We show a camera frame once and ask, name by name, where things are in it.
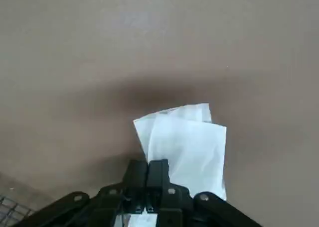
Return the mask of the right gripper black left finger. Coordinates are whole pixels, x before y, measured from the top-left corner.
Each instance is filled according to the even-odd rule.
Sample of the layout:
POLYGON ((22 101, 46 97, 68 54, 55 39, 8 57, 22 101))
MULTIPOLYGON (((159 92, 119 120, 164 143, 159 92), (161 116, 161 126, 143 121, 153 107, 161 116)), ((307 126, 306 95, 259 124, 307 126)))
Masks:
POLYGON ((145 207, 148 164, 131 160, 120 183, 101 188, 94 197, 77 191, 36 211, 17 227, 113 227, 124 226, 125 216, 145 207))

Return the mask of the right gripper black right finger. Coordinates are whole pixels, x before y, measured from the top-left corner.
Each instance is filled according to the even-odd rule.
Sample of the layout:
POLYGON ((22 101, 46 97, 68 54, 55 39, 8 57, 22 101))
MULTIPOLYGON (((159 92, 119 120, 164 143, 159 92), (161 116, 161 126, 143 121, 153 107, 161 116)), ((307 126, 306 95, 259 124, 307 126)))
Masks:
POLYGON ((188 188, 170 182, 168 161, 149 163, 147 213, 157 227, 259 227, 260 224, 212 192, 190 196, 188 188))

